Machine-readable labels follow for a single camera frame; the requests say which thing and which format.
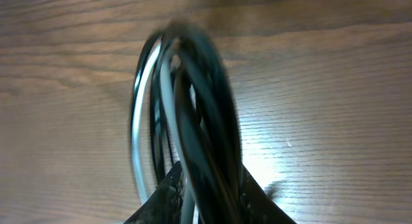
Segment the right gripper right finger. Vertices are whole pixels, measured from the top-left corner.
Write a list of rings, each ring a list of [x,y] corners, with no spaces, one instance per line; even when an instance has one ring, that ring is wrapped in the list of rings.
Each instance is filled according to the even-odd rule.
[[[296,224],[265,194],[246,167],[241,186],[241,217],[244,224]]]

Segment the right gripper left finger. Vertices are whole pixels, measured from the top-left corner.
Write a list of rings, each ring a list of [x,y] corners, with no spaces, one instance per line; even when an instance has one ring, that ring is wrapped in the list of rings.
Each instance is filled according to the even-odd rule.
[[[175,224],[183,205],[183,172],[177,161],[149,199],[124,224]]]

